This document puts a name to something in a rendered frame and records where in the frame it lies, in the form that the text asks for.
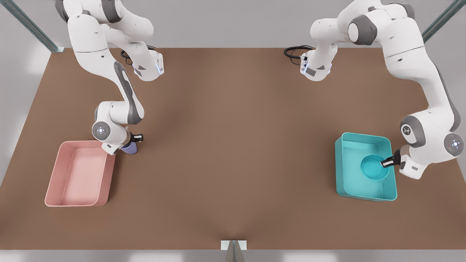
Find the teal bowl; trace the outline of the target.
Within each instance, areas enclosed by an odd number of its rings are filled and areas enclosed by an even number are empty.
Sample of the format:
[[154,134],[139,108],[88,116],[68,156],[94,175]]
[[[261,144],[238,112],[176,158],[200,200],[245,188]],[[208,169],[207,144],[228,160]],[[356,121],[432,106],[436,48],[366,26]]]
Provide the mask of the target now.
[[384,158],[378,154],[366,155],[360,163],[362,174],[374,181],[385,179],[389,174],[389,168],[383,167],[383,160]]

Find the teal box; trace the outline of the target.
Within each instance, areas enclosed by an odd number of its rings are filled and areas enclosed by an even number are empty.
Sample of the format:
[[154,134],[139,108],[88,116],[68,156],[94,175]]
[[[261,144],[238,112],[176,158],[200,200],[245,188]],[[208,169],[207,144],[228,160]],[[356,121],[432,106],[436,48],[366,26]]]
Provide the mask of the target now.
[[395,171],[379,181],[368,179],[360,170],[361,160],[369,154],[384,159],[392,156],[391,142],[384,136],[343,133],[335,142],[336,192],[341,197],[368,201],[394,201],[398,197]]

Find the pink box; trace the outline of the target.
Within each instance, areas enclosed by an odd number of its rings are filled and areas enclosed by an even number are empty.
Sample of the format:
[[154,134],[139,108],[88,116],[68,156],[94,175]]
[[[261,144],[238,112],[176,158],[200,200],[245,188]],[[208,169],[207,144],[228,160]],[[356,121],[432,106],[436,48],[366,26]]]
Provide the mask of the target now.
[[103,207],[107,201],[115,155],[99,141],[66,141],[60,145],[45,196],[48,207]]

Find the silver frame post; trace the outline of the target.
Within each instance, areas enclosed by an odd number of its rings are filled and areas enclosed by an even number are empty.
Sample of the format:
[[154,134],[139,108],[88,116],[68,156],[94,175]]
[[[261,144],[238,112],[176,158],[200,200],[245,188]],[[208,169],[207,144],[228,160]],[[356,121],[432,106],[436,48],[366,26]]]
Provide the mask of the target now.
[[65,48],[57,46],[13,0],[0,0],[5,7],[40,43],[52,53],[63,53]]
[[453,0],[453,2],[422,33],[424,43],[456,15],[464,5],[466,5],[466,0]]
[[246,240],[221,240],[220,249],[226,250],[224,262],[246,262],[243,251],[247,250]]

